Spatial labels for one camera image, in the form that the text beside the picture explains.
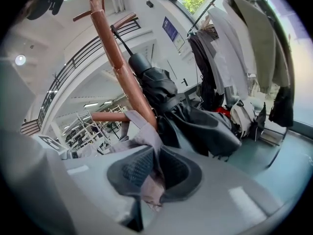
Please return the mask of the purple wall poster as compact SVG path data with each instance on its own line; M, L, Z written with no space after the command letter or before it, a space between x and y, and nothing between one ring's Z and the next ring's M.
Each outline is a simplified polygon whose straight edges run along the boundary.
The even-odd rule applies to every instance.
M174 42L175 38L178 35L178 31L176 28L173 26L173 24L168 20L167 17L164 17L164 21L162 24L162 28L166 32L166 34L169 36L172 42Z

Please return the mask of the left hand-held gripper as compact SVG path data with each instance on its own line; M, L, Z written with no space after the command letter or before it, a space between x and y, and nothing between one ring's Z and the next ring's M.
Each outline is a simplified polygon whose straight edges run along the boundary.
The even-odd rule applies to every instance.
M61 145L49 136L37 135L37 142L44 148L53 149L58 154L61 160L79 158L76 151L70 150L69 148Z

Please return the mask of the white bag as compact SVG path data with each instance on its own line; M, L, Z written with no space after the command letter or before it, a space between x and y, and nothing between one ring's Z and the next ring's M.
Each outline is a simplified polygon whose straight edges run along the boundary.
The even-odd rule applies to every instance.
M230 119L239 125L240 138L249 134L252 123L256 120L256 114L252 103L246 99L239 99L230 110Z

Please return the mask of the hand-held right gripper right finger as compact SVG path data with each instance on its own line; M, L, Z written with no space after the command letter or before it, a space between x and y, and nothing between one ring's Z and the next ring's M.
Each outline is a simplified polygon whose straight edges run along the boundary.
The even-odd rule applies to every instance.
M186 200L164 203L145 235L268 235L287 216L287 204L229 163L168 146L162 152L193 161L202 179Z

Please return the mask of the wooden coat stand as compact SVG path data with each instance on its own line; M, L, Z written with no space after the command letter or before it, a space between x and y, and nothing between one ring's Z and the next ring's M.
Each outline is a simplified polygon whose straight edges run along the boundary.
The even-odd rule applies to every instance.
M89 4L90 10L74 17L73 21L76 22L86 16L91 16L108 61L130 105L157 129L156 116L145 98L129 64L124 59L113 33L114 30L119 29L134 19L136 14L130 13L113 25L109 25L105 14L104 0L89 0Z

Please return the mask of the black hanging garment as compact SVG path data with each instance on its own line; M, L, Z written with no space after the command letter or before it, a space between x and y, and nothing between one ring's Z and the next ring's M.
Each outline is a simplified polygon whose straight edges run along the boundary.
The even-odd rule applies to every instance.
M224 101L224 94L218 94L216 83L209 59L197 35L190 35L188 42L195 57L196 64L201 72L200 96L203 100L202 107L208 111L216 111Z

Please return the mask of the black balcony railing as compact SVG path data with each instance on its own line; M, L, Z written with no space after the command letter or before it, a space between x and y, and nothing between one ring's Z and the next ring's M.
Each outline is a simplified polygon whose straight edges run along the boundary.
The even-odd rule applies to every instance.
M21 126L21 133L26 136L31 136L38 133L41 130L42 123L47 114L47 111L56 96L58 90L62 87L64 82L69 76L96 51L102 47L101 40L98 36L90 40L84 45L76 54L70 58L70 60L64 65L61 71L54 76L54 80L45 95L43 103L40 107L39 115L37 119L23 123Z

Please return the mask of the black jacket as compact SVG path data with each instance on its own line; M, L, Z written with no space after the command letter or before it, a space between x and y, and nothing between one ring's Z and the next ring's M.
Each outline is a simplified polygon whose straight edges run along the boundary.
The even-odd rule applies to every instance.
M184 102L157 116L157 123L164 145L204 156L229 157L242 145L226 116Z

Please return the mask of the light grey fabric garment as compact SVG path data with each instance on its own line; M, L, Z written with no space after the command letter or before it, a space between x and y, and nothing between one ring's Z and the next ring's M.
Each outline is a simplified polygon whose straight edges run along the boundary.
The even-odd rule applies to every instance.
M125 116L134 123L139 132L130 139L128 136L130 123L123 122L119 142L111 146L109 151L118 153L142 145L149 146L148 151L140 153L122 165L122 175L132 186L139 189L139 199L146 202L150 209L158 212L162 208L160 199L165 192L164 173L158 161L163 142L154 127L137 111L126 111Z

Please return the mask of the black dangling bag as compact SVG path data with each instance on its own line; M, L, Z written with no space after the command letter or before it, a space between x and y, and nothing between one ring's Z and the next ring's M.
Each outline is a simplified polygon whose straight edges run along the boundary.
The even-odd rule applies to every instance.
M293 101L290 87L280 87L269 114L269 120L281 127L293 126Z

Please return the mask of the white metal shelving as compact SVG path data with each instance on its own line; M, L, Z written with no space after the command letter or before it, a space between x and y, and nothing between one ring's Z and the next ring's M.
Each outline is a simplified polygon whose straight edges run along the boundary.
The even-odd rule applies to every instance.
M120 138L121 122L95 121L89 110L77 113L71 124L67 125L62 137L75 151L91 144L99 154L107 154L109 147Z

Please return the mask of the white shirt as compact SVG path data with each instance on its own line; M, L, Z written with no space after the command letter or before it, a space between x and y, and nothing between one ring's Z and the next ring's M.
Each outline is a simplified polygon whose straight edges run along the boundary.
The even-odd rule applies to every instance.
M247 75L256 74L255 56L247 25L229 0L223 0L223 9L208 11L220 39L220 50L225 57L228 72L241 99L248 98Z

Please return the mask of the white wall notice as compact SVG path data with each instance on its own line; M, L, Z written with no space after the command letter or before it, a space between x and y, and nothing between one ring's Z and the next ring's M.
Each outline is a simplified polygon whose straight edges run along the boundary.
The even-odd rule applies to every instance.
M179 51L182 48L182 46L184 45L185 40L182 38L182 36L179 33L177 33L175 38L173 39L173 43L174 43L177 51Z

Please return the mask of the black metal garment rack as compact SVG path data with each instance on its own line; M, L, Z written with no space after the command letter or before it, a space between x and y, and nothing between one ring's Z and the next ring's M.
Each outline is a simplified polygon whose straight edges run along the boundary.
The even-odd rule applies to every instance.
M189 40L198 39L210 63L219 93L234 87L237 98L230 119L239 139L262 135L267 120L293 125L293 64L279 21L266 0L223 0L223 9L207 8L208 22ZM260 92L279 90L271 112L256 114L248 96L248 76L256 76Z

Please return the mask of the grey hanging garment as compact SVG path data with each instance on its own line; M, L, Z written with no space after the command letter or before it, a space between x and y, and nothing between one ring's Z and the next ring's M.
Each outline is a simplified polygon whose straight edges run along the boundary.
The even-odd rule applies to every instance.
M225 59L219 48L219 36L213 24L207 25L196 33L211 66L217 93L224 94L228 73Z

